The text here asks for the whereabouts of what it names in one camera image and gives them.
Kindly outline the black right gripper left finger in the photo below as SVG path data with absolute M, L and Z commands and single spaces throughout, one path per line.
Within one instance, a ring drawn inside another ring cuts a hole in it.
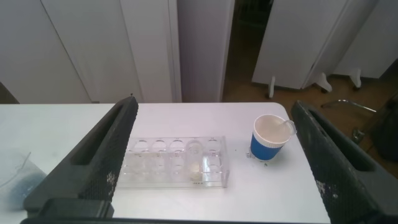
M 24 200 L 29 218 L 110 217 L 139 105 L 118 101 Z

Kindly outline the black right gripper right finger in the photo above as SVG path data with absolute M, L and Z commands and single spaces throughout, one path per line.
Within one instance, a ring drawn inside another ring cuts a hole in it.
M 296 101 L 291 115 L 330 221 L 397 222 L 397 179 L 314 107 Z

